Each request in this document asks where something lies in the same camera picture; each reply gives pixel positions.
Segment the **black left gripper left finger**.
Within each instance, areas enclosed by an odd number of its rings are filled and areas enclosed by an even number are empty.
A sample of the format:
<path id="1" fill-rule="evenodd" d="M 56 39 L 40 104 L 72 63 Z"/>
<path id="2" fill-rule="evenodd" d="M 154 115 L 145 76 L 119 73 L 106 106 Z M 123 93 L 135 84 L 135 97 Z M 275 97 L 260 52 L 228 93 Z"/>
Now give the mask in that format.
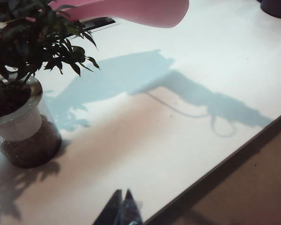
<path id="1" fill-rule="evenodd" d="M 122 204 L 122 190 L 117 189 L 98 217 L 99 225 L 117 225 Z"/>

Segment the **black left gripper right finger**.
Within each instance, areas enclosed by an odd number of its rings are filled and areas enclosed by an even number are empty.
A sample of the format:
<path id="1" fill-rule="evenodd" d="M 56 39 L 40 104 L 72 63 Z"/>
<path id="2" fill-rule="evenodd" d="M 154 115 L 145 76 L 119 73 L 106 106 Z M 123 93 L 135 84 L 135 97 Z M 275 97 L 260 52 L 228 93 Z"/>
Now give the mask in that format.
<path id="1" fill-rule="evenodd" d="M 141 218 L 138 206 L 133 198 L 130 189 L 127 190 L 125 198 L 122 202 L 121 209 L 121 224 L 122 225 L 142 225 L 143 221 Z"/>

